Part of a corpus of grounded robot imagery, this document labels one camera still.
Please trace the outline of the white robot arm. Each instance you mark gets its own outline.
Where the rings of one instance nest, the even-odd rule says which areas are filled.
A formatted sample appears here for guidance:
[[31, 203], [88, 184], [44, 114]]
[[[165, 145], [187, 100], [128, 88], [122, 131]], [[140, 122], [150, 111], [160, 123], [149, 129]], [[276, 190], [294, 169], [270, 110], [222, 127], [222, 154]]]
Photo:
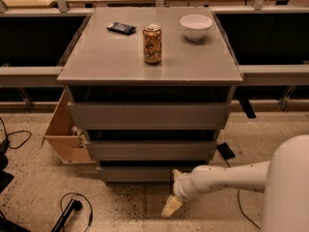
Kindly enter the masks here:
[[222, 189], [264, 195], [261, 232], [309, 232], [309, 135], [283, 142], [268, 161], [234, 167], [199, 165], [173, 171], [173, 193], [161, 215], [173, 215], [184, 202]]

